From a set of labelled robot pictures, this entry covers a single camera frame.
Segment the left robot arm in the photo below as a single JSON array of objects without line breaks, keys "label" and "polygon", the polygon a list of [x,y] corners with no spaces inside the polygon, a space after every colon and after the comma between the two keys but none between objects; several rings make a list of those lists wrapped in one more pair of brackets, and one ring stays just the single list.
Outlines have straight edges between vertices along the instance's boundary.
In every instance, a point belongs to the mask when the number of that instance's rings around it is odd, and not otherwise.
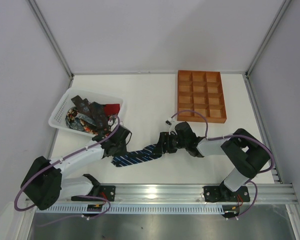
[{"label": "left robot arm", "polygon": [[71,178],[77,170],[106,157],[125,154],[131,131],[117,125],[108,136],[96,135],[83,148],[61,157],[37,157],[28,170],[20,191],[33,205],[46,210],[58,200],[93,200],[101,197],[101,184],[89,173]]}]

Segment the navy blue striped tie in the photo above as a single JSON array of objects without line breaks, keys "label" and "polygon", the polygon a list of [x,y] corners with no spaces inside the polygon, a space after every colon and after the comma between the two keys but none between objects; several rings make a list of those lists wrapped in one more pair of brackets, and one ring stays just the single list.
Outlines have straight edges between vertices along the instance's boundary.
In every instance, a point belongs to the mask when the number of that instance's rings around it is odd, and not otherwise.
[{"label": "navy blue striped tie", "polygon": [[111,160],[111,163],[115,167],[121,168],[159,159],[162,157],[162,154],[154,153],[155,147],[155,144],[151,144],[144,147],[142,150],[127,152],[124,155],[116,155]]}]

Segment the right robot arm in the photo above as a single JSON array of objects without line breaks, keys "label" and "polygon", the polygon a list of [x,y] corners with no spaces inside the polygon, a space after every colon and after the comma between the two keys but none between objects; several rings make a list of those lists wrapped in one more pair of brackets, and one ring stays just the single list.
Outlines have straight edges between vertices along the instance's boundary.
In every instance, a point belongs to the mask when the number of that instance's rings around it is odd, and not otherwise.
[{"label": "right robot arm", "polygon": [[262,172],[268,161],[271,161],[271,168],[274,166],[271,151],[243,128],[231,135],[208,138],[197,136],[187,122],[181,122],[174,127],[174,133],[160,133],[153,152],[173,154],[179,149],[197,158],[226,156],[230,160],[234,169],[217,187],[218,201],[229,201],[240,187]]}]

